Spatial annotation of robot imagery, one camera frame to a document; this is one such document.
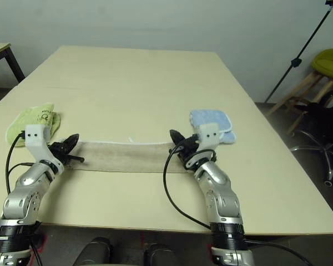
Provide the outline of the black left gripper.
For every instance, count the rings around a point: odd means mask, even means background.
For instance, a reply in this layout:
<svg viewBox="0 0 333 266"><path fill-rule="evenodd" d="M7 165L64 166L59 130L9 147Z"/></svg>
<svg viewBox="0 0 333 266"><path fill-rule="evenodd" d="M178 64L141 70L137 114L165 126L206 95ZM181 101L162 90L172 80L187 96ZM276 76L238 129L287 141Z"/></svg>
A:
<svg viewBox="0 0 333 266"><path fill-rule="evenodd" d="M48 146L50 152L55 158L57 158L63 166L65 166L69 160L84 162L83 157L69 155L69 153L75 148L79 140L79 134L72 134L62 142L54 142Z"/></svg>

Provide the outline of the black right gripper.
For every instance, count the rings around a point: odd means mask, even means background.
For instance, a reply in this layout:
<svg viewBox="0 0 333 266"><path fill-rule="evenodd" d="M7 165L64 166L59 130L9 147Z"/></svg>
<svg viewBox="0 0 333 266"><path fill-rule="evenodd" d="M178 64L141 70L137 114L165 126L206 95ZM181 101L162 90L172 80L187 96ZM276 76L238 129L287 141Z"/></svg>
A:
<svg viewBox="0 0 333 266"><path fill-rule="evenodd" d="M193 134L191 137L185 138L179 131L169 130L171 140L175 147L169 150L169 155L177 154L179 160L186 165L187 159L194 154L198 147L198 135Z"/></svg>

